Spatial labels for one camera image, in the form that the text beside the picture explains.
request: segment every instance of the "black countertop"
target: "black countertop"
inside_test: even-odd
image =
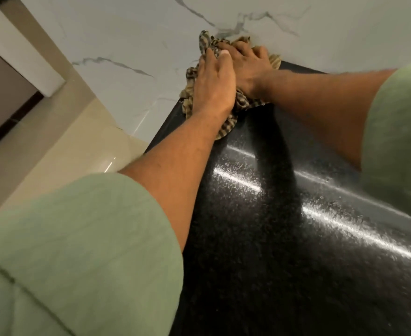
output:
[[[215,142],[183,255],[173,335],[411,335],[411,218],[272,105]]]

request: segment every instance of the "person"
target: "person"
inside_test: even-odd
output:
[[[182,251],[236,87],[292,113],[411,214],[411,65],[341,75],[274,71],[264,47],[199,63],[193,115],[117,174],[0,212],[0,335],[168,335]]]

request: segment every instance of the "green sleeve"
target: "green sleeve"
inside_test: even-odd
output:
[[[0,274],[15,287],[7,298],[0,283],[12,313],[0,310],[14,316],[0,320],[21,328],[12,335],[37,323],[31,301],[61,334],[168,335],[183,261],[152,196],[124,175],[98,174],[0,212]],[[35,326],[36,334],[54,327]]]
[[[362,182],[366,191],[411,215],[411,64],[381,86],[371,105]]]

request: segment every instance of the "white trim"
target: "white trim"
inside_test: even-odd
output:
[[[63,84],[64,79],[0,10],[0,56],[18,73],[50,97]]]

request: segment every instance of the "brown checkered cloth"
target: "brown checkered cloth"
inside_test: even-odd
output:
[[[207,48],[212,48],[215,52],[215,56],[218,57],[220,49],[218,48],[217,44],[219,42],[226,42],[232,44],[236,41],[244,41],[250,43],[250,37],[242,36],[236,39],[233,42],[230,42],[226,39],[215,39],[213,36],[203,30],[199,36],[199,49],[201,54],[204,55]],[[269,55],[269,62],[272,65],[272,68],[278,69],[280,67],[281,58],[276,54]],[[199,64],[196,67],[189,67],[187,72],[185,73],[187,77],[187,86],[185,89],[180,93],[180,98],[183,99],[182,103],[182,112],[185,114],[185,118],[188,119],[193,114],[193,88],[195,86],[195,79],[197,77]],[[232,113],[229,115],[227,120],[224,124],[222,124],[221,129],[218,132],[215,140],[221,139],[222,137],[226,136],[233,127],[235,127],[237,119],[238,119],[238,112],[246,111],[249,108],[257,107],[260,105],[264,105],[265,103],[259,99],[249,99],[247,98],[241,90],[236,91],[235,97],[235,106],[233,108]]]

